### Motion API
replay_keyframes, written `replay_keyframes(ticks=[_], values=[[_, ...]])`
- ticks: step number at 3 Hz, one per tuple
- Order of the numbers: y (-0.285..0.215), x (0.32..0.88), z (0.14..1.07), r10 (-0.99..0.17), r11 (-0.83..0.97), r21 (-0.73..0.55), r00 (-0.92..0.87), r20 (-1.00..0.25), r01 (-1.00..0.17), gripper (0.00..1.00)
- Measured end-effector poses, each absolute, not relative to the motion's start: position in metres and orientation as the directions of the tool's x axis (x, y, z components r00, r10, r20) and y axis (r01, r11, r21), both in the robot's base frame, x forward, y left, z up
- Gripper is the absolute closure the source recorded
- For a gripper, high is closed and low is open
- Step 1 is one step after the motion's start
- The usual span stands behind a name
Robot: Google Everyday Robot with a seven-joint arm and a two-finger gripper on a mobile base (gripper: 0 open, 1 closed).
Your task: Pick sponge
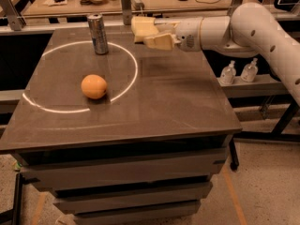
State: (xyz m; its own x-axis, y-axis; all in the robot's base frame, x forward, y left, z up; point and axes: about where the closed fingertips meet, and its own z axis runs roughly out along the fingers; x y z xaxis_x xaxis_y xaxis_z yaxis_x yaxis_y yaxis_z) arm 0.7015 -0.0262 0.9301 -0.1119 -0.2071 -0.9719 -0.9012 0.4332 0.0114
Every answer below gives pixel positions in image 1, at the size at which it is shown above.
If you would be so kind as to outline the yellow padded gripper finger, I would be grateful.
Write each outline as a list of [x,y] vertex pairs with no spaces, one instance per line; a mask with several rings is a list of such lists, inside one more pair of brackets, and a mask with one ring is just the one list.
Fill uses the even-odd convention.
[[159,33],[153,36],[145,37],[143,43],[150,49],[157,49],[163,51],[170,51],[180,40],[175,34]]
[[179,23],[180,23],[180,21],[172,20],[172,19],[155,19],[155,21],[154,21],[154,25],[171,24],[172,26],[176,26]]

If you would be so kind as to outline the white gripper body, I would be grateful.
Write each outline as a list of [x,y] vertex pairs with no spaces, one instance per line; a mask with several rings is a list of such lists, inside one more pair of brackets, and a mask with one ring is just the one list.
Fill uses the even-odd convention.
[[198,52],[201,49],[202,18],[189,18],[181,21],[175,28],[179,39],[178,47],[185,52]]

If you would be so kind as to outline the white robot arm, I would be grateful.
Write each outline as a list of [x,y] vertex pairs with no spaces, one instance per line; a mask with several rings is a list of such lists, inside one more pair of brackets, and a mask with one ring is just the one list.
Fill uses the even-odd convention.
[[142,41],[152,49],[213,50],[231,57],[261,55],[300,105],[300,44],[264,6],[245,3],[230,16],[154,20],[162,30]]

